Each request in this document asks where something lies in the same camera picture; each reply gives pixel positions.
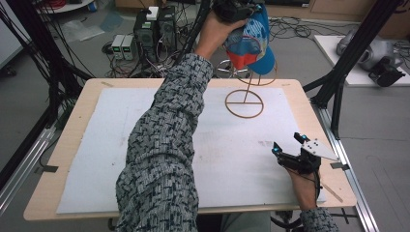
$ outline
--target metal frame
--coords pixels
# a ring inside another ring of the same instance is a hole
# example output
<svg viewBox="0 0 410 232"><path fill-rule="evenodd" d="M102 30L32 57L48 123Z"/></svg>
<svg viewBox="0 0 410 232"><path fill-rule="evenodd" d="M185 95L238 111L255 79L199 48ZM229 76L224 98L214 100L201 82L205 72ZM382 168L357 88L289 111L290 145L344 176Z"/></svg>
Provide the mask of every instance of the metal frame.
<svg viewBox="0 0 410 232"><path fill-rule="evenodd" d="M347 75L359 61L362 54L366 51L387 20L389 20L390 16L399 6L399 3L400 0L377 0L365 20L362 22L352 41L346 47L343 54L341 54L334 68L325 76L304 86L305 92L318 86L322 86L317 95L311 98L311 103L313 104L316 113L320 116L320 121L323 124L325 133L327 134L335 153L340 157L343 164L347 164L350 167L350 169L347 169L344 172L357 197L358 203L355 209L357 210L365 231L379 231L379 229L338 135L341 100L344 81ZM332 116L330 116L326 108L332 96L335 96L335 98L333 113Z"/></svg>
<svg viewBox="0 0 410 232"><path fill-rule="evenodd" d="M45 27L42 18L37 13L36 8L31 1L6 0L6 2L24 27L38 52L20 37L14 25L8 21L5 14L0 13L0 19L4 21L6 26L15 35L17 40L36 63L41 74L47 79L49 85L49 106L38 123L31 129L30 133L20 144L17 151L15 151L13 156L7 162L6 166L0 171L0 191L3 190L10 178L15 176L16 169L21 165L23 159L26 159L25 156L29 151L30 146L35 142L36 138L42 132L42 129L44 127L49 129L54 121L57 120L59 105L63 98L78 98L82 86L80 86L75 76L78 76L83 80L92 78L92 76L73 66L64 58L52 38L50 31ZM64 89L64 95L61 93L62 91L60 91L60 85L62 86L62 89Z"/></svg>
<svg viewBox="0 0 410 232"><path fill-rule="evenodd" d="M366 202L365 195L362 192L362 189L359 185L359 181L356 178L355 172L353 171L352 166L350 165L349 158L347 157L346 152L344 151L343 145L341 141L335 137L331 130L331 115L327 109L320 109L318 107L313 107L315 112L319 115L319 120L322 123L322 127L328 136L328 139L332 145L337 156L340 158L340 161L343 164L347 164L350 168L345 170L344 173L346 174L347 180L353 192L357 198L357 205L355 207L359 219L362 223L362 226L365 231L379 231L376 221L371 213L371 210Z"/></svg>
<svg viewBox="0 0 410 232"><path fill-rule="evenodd" d="M307 92L322 85L317 95L311 99L312 103L320 108L326 108L329 100L335 95L331 129L336 139L339 139L338 123L344 81L370 43L399 6L399 3L400 0L377 0L352 41L341 54L334 68L325 76L304 86L304 90Z"/></svg>
<svg viewBox="0 0 410 232"><path fill-rule="evenodd" d="M57 121L49 128L43 129L37 137L30 150L25 155L24 159L19 163L19 166L13 172L13 175L8 179L5 186L0 191L0 217L7 210L9 204L15 198L18 190L24 184L27 177L30 175L33 167L38 163L39 158L49 144L56 131Z"/></svg>

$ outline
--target white paper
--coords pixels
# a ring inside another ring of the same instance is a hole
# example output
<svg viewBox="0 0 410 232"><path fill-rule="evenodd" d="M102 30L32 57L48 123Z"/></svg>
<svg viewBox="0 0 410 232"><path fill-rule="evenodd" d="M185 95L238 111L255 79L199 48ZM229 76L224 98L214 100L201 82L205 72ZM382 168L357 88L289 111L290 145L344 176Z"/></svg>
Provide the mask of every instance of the white paper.
<svg viewBox="0 0 410 232"><path fill-rule="evenodd" d="M265 108L256 118L242 119L224 104L233 90L208 88L204 95L205 109L193 136L192 167L199 207L295 203L288 174L271 152L276 141L284 152L300 153L301 145L293 138L299 130L283 91L252 89ZM128 137L155 92L141 88L102 91L73 160L57 214L118 211L115 182L125 166ZM254 105L236 107L243 113L255 110Z"/></svg>

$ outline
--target desk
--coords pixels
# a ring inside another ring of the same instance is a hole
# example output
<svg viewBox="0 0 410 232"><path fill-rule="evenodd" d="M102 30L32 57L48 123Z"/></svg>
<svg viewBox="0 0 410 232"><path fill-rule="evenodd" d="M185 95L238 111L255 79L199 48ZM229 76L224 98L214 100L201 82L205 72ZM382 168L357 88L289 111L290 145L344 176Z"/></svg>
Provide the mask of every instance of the desk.
<svg viewBox="0 0 410 232"><path fill-rule="evenodd" d="M52 220L76 218L117 218L118 213L98 214L66 214L57 215L55 212L64 190L67 173L73 158L80 145L81 138L90 120L100 92L103 88L155 88L159 87L162 79L91 79L88 80L70 119L61 134L54 152L48 162L49 165L59 166L56 173L44 173L40 179L30 202L24 212L27 220ZM297 80L279 79L269 85L283 89L290 108L297 121L301 132L310 138L318 138L328 143L308 98ZM209 87L238 87L245 89L247 86L236 79L212 79ZM322 185L326 191L327 201L323 207L352 207L356 204L356 197L347 182L341 169L332 169L331 161L322 160L321 175ZM245 212L245 211L275 211L296 209L292 205L276 206L247 206L231 209L199 209L199 214L215 214L220 212Z"/></svg>

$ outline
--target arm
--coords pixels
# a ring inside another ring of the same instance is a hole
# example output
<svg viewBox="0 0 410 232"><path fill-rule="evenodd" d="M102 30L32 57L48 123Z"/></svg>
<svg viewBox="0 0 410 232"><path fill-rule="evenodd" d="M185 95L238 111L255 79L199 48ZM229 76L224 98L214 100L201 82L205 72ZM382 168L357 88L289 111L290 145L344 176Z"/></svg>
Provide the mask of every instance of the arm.
<svg viewBox="0 0 410 232"><path fill-rule="evenodd" d="M304 230L307 232L328 232L338 231L337 225L333 221L329 211L316 206L316 190L314 186L314 176L299 175L296 171L286 169L292 179L293 190L302 210L301 220Z"/></svg>
<svg viewBox="0 0 410 232"><path fill-rule="evenodd" d="M206 59L243 23L226 25L210 13L196 54L169 70L153 105L136 123L116 183L117 231L196 231L192 134L213 72ZM210 27L220 32L210 34Z"/></svg>

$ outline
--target gray patterned shirt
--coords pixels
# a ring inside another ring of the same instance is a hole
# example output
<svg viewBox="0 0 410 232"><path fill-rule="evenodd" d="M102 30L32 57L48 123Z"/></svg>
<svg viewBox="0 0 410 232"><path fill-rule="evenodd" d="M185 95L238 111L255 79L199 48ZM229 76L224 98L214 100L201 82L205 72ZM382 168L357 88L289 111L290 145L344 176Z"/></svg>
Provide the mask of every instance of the gray patterned shirt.
<svg viewBox="0 0 410 232"><path fill-rule="evenodd" d="M116 183L117 231L196 231L192 134L212 73L209 61L186 55L169 70L151 108L136 122ZM331 221L327 211L302 216L304 222L318 223L314 231L325 231L316 229Z"/></svg>

